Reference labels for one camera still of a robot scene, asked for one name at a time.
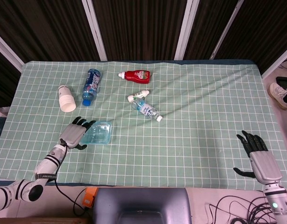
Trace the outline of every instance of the robotic arm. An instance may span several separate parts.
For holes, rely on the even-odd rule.
[[[56,179],[56,174],[53,173],[59,169],[68,149],[83,150],[87,147],[87,145],[79,145],[79,141],[95,121],[84,123],[86,120],[80,118],[77,117],[66,127],[59,136],[60,144],[55,145],[37,165],[34,170],[36,181],[20,180],[0,188],[0,210],[7,208],[13,200],[36,201],[41,196],[45,184]]]
[[[237,135],[250,158],[253,172],[244,172],[238,168],[234,171],[244,177],[256,178],[265,186],[265,196],[278,224],[287,224],[287,190],[279,185],[282,179],[280,168],[263,139],[257,135],[242,131],[246,139]]]

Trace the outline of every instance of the white frame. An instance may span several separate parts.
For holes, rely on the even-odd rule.
[[[287,59],[287,50],[263,73],[262,79],[266,79],[280,64]]]
[[[216,56],[216,54],[217,54],[217,52],[218,52],[218,50],[219,50],[224,38],[226,37],[226,35],[227,35],[227,33],[228,33],[228,31],[229,31],[229,29],[230,29],[235,17],[237,15],[237,13],[239,12],[239,10],[240,10],[240,8],[241,8],[241,6],[243,4],[243,2],[244,2],[244,0],[239,0],[237,5],[235,6],[234,11],[233,11],[233,13],[232,13],[232,15],[231,15],[226,27],[223,30],[222,35],[220,36],[220,38],[219,38],[219,40],[218,40],[218,42],[217,42],[212,54],[211,54],[210,59],[214,59],[215,58],[215,56]]]
[[[187,0],[174,60],[183,60],[200,0]]]
[[[0,37],[0,53],[19,71],[22,72],[24,62],[17,54],[8,46],[8,44]]]
[[[93,39],[96,44],[96,48],[98,50],[98,54],[101,61],[107,61],[107,56],[103,44],[103,40],[100,33],[99,24],[97,21],[95,9],[93,7],[92,0],[82,0],[83,8],[86,12],[86,17],[91,28],[91,32],[93,35]]]

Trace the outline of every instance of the bottle label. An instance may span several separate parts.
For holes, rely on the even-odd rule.
[[[146,71],[139,71],[134,73],[139,79],[147,79],[148,78],[148,72]]]
[[[144,94],[142,92],[137,92],[137,93],[134,93],[133,95],[133,99],[136,99],[136,98],[144,98]]]
[[[99,73],[98,70],[90,69],[88,71],[86,90],[89,92],[97,91],[100,78],[101,78],[101,74]]]
[[[143,113],[145,116],[149,114],[150,110],[152,109],[153,107],[148,105],[148,104],[144,104],[142,106],[142,108],[140,108],[140,112]]]

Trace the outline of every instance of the shoe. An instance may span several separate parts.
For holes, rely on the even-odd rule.
[[[283,100],[287,95],[287,90],[284,90],[277,83],[271,83],[267,91],[269,96],[277,101],[281,109],[287,110],[287,103]]]

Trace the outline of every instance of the white cap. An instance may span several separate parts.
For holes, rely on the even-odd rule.
[[[63,112],[71,112],[76,109],[76,104],[72,95],[64,95],[59,98],[60,109]]]
[[[150,94],[149,90],[142,90],[143,96],[146,97]]]
[[[123,72],[119,73],[119,77],[121,77],[122,79],[125,79],[125,72],[123,71]]]
[[[160,122],[162,120],[162,118],[163,118],[162,116],[158,116],[156,121]]]
[[[134,98],[132,95],[128,96],[127,99],[129,101],[129,103],[132,103],[134,101]]]

